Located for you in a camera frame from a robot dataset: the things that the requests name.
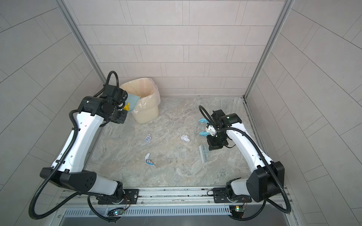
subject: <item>beige trash can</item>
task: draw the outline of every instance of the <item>beige trash can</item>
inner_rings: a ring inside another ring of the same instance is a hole
[[[159,115],[158,105],[161,102],[157,85],[150,78],[139,78],[120,87],[127,93],[139,96],[139,101],[133,111],[133,117],[138,123],[146,123]]]

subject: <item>clear bin liner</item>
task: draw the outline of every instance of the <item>clear bin liner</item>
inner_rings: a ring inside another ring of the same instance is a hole
[[[150,78],[139,78],[130,82],[126,82],[120,87],[127,93],[139,96],[139,101],[133,110],[133,114],[137,114],[140,110],[159,105],[161,103],[160,92],[157,85]]]

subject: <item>tiled wall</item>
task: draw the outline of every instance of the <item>tiled wall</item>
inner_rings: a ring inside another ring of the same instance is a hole
[[[69,111],[101,81],[53,0],[0,3],[0,224],[39,225],[29,201],[68,137]],[[48,184],[36,212],[58,187]]]
[[[166,96],[244,95],[284,4],[64,1],[105,75],[152,77]]]
[[[296,0],[251,95],[304,225],[362,223],[362,1]]]

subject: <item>black mounting plate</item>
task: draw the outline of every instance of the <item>black mounting plate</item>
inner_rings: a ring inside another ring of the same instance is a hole
[[[235,201],[232,202],[227,198],[225,188],[213,188],[212,190],[213,190],[213,193],[214,193],[214,202],[215,203],[234,203],[235,202]],[[252,202],[251,196],[242,195],[242,197],[244,197],[246,202]],[[244,202],[244,199],[240,198],[236,202]]]
[[[128,196],[131,199],[131,204],[136,204],[137,203],[137,199],[138,199],[138,189],[124,189],[125,191],[125,195]],[[129,204],[130,202],[128,201],[127,203],[127,199],[123,198],[122,201],[118,204]],[[103,200],[98,200],[98,205],[115,205],[113,202],[107,202],[107,201],[103,201]]]

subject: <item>stone-patterned floor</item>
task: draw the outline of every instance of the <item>stone-patterned floor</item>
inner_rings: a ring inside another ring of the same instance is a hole
[[[161,98],[160,115],[151,122],[138,124],[128,114],[124,124],[107,124],[87,170],[121,181],[124,187],[223,186],[234,178],[248,178],[248,164],[236,146],[214,150],[208,162],[202,163],[198,147],[207,141],[198,134],[206,126],[198,121],[203,118],[199,105],[210,114],[219,109],[237,113],[254,138],[241,98]],[[150,143],[143,141],[148,133]],[[190,142],[181,140],[181,135],[188,135]],[[155,166],[145,164],[147,153]]]

